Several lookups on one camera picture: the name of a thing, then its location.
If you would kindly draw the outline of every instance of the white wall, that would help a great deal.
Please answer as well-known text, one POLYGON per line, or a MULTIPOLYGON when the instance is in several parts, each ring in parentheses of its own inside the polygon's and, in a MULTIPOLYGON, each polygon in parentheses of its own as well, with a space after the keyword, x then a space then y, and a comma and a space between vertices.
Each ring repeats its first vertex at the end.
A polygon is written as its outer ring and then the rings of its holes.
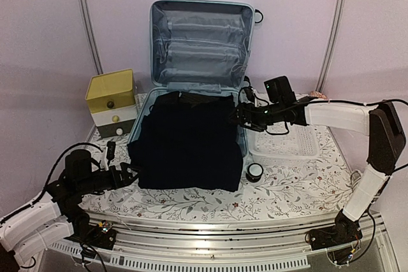
POLYGON ((95 70, 77 0, 0 0, 0 8, 3 216, 34 197, 59 154, 86 138, 95 70))
MULTIPOLYGON (((133 68, 138 86, 149 90, 149 10, 155 0, 89 0, 104 72, 133 68)), ((254 30, 248 74, 263 81, 288 75, 297 92, 315 89, 336 0, 227 0, 261 10, 254 30)))
MULTIPOLYGON (((346 0, 325 93, 330 98, 408 100, 408 0, 346 0)), ((397 105, 408 135, 408 108, 397 105)), ((352 168, 363 168, 368 138, 335 131, 352 168)), ((399 165, 408 162, 408 148, 399 165)), ((408 271, 408 169, 395 173, 377 204, 402 271, 408 271)))

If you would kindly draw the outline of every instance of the light blue suitcase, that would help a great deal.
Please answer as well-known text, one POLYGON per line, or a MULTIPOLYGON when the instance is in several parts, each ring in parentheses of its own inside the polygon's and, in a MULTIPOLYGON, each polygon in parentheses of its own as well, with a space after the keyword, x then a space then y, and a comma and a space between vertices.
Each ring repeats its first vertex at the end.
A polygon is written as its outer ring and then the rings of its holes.
MULTIPOLYGON (((160 0, 152 5, 150 63, 156 87, 144 101, 129 143, 138 139, 144 116, 162 94, 233 94, 237 102, 251 52, 254 15, 254 9, 243 3, 160 0)), ((237 143, 245 157, 247 142, 241 127, 237 143)))

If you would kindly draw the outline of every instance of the floral pattern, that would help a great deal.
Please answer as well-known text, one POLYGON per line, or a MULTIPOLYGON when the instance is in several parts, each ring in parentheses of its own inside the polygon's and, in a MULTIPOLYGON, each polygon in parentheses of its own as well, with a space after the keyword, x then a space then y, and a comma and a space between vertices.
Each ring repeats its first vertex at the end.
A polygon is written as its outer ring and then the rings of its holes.
MULTIPOLYGON (((236 192, 197 188, 150 190, 140 189, 135 182, 101 196, 85 196, 82 208, 128 217, 197 222, 286 219, 338 211, 352 193, 351 172, 329 130, 313 130, 319 143, 318 158, 264 165, 258 183, 248 182, 243 171, 236 192)), ((108 140, 117 144, 112 163, 118 166, 129 162, 128 135, 100 139, 95 132, 91 142, 105 146, 108 140)), ((93 147, 88 150, 97 154, 93 147)))

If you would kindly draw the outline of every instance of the drawer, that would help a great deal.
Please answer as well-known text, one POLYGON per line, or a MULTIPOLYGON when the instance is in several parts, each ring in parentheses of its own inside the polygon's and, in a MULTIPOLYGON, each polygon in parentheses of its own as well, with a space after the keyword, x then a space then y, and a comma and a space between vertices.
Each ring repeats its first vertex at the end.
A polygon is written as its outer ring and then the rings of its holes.
POLYGON ((99 127, 97 126, 96 128, 98 129, 99 135, 101 135, 102 138, 127 134, 132 130, 135 120, 136 119, 132 119, 123 122, 117 122, 115 124, 101 125, 99 127))
POLYGON ((94 76, 85 100, 92 114, 136 103, 132 69, 94 76))
POLYGON ((97 127, 107 124, 117 124, 128 120, 134 120, 138 116, 136 104, 117 108, 114 110, 91 113, 92 119, 97 127))

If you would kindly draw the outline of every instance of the plastic basket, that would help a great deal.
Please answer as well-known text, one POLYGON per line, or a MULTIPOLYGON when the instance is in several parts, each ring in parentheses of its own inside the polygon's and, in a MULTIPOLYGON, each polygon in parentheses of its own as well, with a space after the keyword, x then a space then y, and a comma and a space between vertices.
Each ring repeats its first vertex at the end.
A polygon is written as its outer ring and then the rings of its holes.
MULTIPOLYGON (((269 135, 266 132, 247 130, 248 150, 254 162, 271 165, 277 161, 291 161, 298 164, 319 156, 319 143, 312 126, 288 125, 288 128, 287 135, 269 135)), ((283 122, 279 122, 269 126, 267 131, 284 133, 286 128, 283 122)))

